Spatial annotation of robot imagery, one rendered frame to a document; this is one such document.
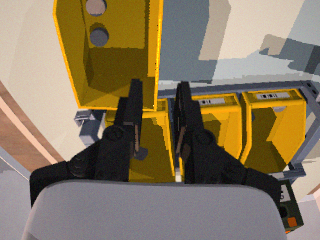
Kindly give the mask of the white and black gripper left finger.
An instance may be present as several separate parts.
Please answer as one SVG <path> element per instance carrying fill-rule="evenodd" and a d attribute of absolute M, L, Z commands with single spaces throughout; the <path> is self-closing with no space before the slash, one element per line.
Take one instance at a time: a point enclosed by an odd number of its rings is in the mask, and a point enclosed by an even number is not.
<path fill-rule="evenodd" d="M 114 123 L 104 129 L 101 139 L 74 155 L 70 161 L 41 167 L 31 173 L 31 209 L 41 190 L 62 180 L 129 182 L 130 160 L 140 147 L 142 116 L 143 81 L 131 79 L 128 100 L 127 97 L 119 98 Z"/>

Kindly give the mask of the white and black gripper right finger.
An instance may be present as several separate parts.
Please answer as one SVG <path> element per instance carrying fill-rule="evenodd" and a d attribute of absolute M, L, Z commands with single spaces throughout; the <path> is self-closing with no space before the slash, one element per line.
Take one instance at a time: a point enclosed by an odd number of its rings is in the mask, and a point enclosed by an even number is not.
<path fill-rule="evenodd" d="M 251 186 L 270 195 L 279 211 L 279 180 L 250 167 L 245 168 L 239 160 L 216 144 L 215 135 L 204 129 L 199 101 L 193 100 L 192 103 L 188 81 L 177 84 L 173 118 L 175 153 L 184 161 L 185 184 Z"/>

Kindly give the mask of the dark grey block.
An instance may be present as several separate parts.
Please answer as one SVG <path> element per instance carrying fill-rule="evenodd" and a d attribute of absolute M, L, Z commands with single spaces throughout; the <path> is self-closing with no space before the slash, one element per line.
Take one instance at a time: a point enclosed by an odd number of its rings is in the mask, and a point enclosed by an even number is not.
<path fill-rule="evenodd" d="M 147 155 L 148 155 L 148 149 L 139 147 L 139 152 L 136 152 L 136 156 L 134 157 L 134 159 L 143 161 Z"/>

